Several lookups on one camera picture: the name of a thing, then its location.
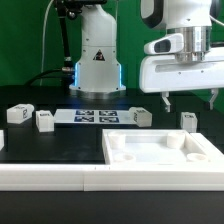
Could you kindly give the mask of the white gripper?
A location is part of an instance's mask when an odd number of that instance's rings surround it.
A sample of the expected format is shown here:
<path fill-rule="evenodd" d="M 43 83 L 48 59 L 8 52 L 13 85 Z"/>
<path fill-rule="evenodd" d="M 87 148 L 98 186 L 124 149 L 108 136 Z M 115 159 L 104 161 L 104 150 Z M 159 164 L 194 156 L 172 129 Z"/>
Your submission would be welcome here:
<path fill-rule="evenodd" d="M 147 56 L 140 66 L 139 86 L 144 93 L 162 92 L 166 112 L 171 112 L 169 92 L 211 89 L 213 110 L 224 87 L 224 47 L 212 48 L 202 62 L 179 63 L 174 55 Z"/>

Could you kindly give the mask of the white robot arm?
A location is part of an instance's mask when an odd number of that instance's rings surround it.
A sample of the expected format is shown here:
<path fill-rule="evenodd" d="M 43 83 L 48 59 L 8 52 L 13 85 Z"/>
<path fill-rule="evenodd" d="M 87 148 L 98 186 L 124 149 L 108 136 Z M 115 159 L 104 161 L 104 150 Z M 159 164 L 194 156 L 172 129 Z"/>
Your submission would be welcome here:
<path fill-rule="evenodd" d="M 60 19 L 82 18 L 82 53 L 78 62 L 65 54 L 73 70 L 71 92 L 86 97 L 124 91 L 117 60 L 117 22 L 104 11 L 107 0 L 54 0 Z M 218 0 L 140 0 L 141 22 L 163 30 L 162 38 L 147 42 L 135 24 L 125 42 L 126 55 L 139 64 L 139 88 L 144 93 L 224 87 L 224 47 L 210 42 Z"/>

